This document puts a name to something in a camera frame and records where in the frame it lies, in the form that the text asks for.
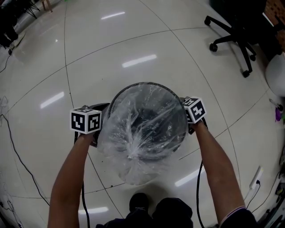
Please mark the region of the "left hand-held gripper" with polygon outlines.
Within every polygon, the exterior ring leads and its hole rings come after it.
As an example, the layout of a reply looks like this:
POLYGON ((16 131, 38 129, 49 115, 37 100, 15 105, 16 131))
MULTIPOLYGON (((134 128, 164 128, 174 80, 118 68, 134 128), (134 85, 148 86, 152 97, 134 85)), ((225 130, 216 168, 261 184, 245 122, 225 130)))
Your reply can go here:
POLYGON ((110 103, 99 103, 92 106, 82 106, 70 111, 70 129, 74 131, 74 143, 80 134, 92 134, 91 146, 97 147, 98 137, 102 130, 103 119, 110 103))

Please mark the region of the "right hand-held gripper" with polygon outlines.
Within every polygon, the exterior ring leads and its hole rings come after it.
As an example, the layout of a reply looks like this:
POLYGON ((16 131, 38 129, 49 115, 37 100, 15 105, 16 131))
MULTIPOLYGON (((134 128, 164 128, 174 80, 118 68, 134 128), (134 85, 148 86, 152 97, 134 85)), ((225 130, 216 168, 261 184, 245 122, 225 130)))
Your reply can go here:
POLYGON ((182 135, 193 134, 195 130, 192 125, 202 122, 206 127, 207 123, 205 116, 207 114, 202 98, 199 97, 184 97, 180 98, 180 131, 182 135))

